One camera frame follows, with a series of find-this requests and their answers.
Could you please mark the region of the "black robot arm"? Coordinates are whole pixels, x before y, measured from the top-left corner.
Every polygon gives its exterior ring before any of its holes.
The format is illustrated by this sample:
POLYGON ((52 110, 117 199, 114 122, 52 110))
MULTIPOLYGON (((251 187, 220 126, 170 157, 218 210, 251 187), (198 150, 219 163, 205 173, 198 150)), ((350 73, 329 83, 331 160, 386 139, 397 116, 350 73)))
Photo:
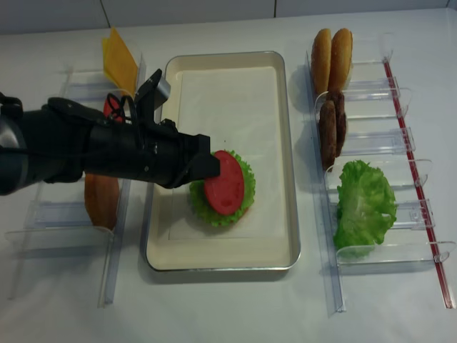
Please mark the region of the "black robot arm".
POLYGON ((2 96, 1 194, 39 182, 77 182, 83 174, 165 189, 220 174, 208 136, 180 133, 169 119, 147 121, 130 96, 118 104, 109 117, 60 97, 24 111, 17 98, 2 96))

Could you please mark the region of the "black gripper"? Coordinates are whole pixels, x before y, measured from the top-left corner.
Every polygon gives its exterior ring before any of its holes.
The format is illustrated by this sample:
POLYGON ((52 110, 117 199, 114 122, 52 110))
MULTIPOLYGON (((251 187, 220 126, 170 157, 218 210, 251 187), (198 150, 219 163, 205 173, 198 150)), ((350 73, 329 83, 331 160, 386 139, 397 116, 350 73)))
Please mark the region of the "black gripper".
POLYGON ((179 133, 168 119, 145 129, 118 122, 94 126, 87 153, 86 173, 151 182, 166 189, 220 174, 210 138, 179 133))

